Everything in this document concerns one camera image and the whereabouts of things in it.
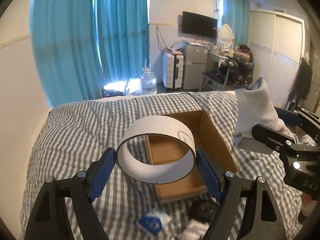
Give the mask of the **right hand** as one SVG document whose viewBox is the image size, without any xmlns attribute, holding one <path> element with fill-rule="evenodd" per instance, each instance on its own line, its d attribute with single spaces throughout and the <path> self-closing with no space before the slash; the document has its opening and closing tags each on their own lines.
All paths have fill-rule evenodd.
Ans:
<svg viewBox="0 0 320 240">
<path fill-rule="evenodd" d="M 298 221 L 303 224 L 304 221 L 311 215 L 317 202 L 312 199 L 312 197 L 306 193 L 302 193 L 301 196 L 302 205 L 298 215 Z"/>
</svg>

